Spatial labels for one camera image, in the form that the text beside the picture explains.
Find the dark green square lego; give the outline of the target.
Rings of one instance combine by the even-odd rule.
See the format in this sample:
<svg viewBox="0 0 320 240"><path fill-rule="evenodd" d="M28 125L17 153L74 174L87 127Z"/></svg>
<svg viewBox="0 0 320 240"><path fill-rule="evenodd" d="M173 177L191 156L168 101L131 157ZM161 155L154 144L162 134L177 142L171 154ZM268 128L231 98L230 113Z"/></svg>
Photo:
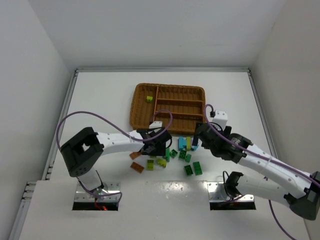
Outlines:
<svg viewBox="0 0 320 240"><path fill-rule="evenodd" d="M191 165L186 165L186 166L184 166L184 167L183 167L183 170L184 170L186 176L188 176L188 177L189 177L189 176L192 176L192 175L194 174Z"/></svg>

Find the orange lego plate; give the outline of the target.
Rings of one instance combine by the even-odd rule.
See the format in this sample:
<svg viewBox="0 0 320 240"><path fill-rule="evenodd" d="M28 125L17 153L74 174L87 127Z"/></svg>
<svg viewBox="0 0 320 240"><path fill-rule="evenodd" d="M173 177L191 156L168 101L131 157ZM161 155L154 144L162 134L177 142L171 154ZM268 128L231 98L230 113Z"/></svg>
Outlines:
<svg viewBox="0 0 320 240"><path fill-rule="evenodd" d="M138 158L139 156L141 156L141 153L140 152L132 152L129 157L132 159L132 160L135 160L136 158Z"/></svg>
<svg viewBox="0 0 320 240"><path fill-rule="evenodd" d="M133 162L130 167L138 173L142 173L144 171L144 167L136 162Z"/></svg>

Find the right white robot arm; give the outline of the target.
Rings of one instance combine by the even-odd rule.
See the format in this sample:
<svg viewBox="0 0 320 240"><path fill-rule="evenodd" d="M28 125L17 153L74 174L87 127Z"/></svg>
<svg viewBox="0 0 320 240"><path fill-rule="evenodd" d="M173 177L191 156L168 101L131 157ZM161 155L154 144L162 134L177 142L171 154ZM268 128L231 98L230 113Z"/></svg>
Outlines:
<svg viewBox="0 0 320 240"><path fill-rule="evenodd" d="M230 197L255 195L288 207L299 217L314 221L320 209L320 173L302 172L267 154L248 138L213 123L197 123L194 142L216 158L231 161L263 175L262 180L233 171L224 182Z"/></svg>

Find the lime yellow lego brick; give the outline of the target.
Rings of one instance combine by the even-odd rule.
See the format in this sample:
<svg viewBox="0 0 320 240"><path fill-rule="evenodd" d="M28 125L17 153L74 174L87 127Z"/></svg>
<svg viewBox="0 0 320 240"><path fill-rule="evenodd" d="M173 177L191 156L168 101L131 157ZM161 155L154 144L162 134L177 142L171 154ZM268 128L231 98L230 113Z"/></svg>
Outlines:
<svg viewBox="0 0 320 240"><path fill-rule="evenodd" d="M164 159L162 159L162 158L158 158L158 159L156 160L156 163L157 163L159 166L161 166L162 168L166 168L166 166L167 166L167 161L164 160Z"/></svg>

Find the lime square lego brick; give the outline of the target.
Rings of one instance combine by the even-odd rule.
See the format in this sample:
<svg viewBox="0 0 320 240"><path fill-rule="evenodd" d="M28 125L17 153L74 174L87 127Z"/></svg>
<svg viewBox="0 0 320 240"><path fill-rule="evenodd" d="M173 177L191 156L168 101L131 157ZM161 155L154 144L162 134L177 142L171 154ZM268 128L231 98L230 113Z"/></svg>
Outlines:
<svg viewBox="0 0 320 240"><path fill-rule="evenodd" d="M147 96L146 97L146 102L147 103L151 103L153 101L153 97L152 96Z"/></svg>

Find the green long lego brick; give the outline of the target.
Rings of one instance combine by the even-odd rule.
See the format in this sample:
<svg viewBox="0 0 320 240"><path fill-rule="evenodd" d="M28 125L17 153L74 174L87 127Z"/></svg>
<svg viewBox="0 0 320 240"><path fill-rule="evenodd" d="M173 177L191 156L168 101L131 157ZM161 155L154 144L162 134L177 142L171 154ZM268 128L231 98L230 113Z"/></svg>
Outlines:
<svg viewBox="0 0 320 240"><path fill-rule="evenodd" d="M200 176L203 174L201 164L199 161L193 162L194 174Z"/></svg>

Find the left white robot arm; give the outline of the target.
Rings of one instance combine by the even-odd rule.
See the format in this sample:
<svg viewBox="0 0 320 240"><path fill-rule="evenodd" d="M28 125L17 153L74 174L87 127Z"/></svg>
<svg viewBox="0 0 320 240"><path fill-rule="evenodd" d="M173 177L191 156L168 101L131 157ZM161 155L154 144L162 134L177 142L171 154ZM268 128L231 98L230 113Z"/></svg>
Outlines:
<svg viewBox="0 0 320 240"><path fill-rule="evenodd" d="M95 198L109 197L102 194L104 185L95 170L97 160L104 155L135 152L147 156L162 156L172 136L164 127L138 129L124 133L96 132L86 127L60 147L70 177L77 178L80 186Z"/></svg>

